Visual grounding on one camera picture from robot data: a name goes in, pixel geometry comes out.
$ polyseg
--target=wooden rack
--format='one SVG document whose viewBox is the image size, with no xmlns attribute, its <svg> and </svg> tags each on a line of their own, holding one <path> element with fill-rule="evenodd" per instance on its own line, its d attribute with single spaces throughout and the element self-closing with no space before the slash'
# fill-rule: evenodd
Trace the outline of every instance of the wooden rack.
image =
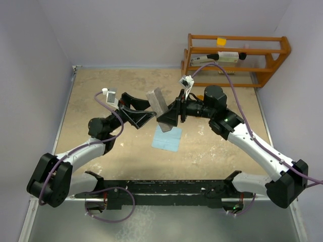
<svg viewBox="0 0 323 242">
<path fill-rule="evenodd" d="M 227 40 L 245 40 L 245 41 L 278 41 L 280 49 L 252 49 L 252 48 L 226 48 L 226 47 L 195 47 L 192 44 L 192 39 L 211 39 L 217 40 L 218 37 L 226 38 Z M 199 67 L 190 66 L 192 54 L 214 54 L 219 51 L 232 51 L 238 53 L 246 53 L 248 55 L 264 55 L 266 60 L 265 68 L 246 68 L 246 67 L 224 67 L 226 71 L 236 72 L 255 72 L 258 84 L 234 84 L 235 87 L 263 87 L 272 75 L 276 72 L 279 66 L 284 62 L 291 52 L 291 46 L 287 37 L 252 37 L 252 36 L 216 36 L 216 35 L 192 35 L 188 34 L 188 49 L 184 50 L 184 61 L 181 63 L 182 75 L 187 75 L 188 71 L 195 71 Z M 274 60 L 272 53 L 278 53 L 279 57 Z M 217 67 L 206 67 L 204 70 L 216 70 Z M 229 83 L 195 83 L 195 86 L 219 85 L 222 87 L 230 86 Z"/>
</svg>

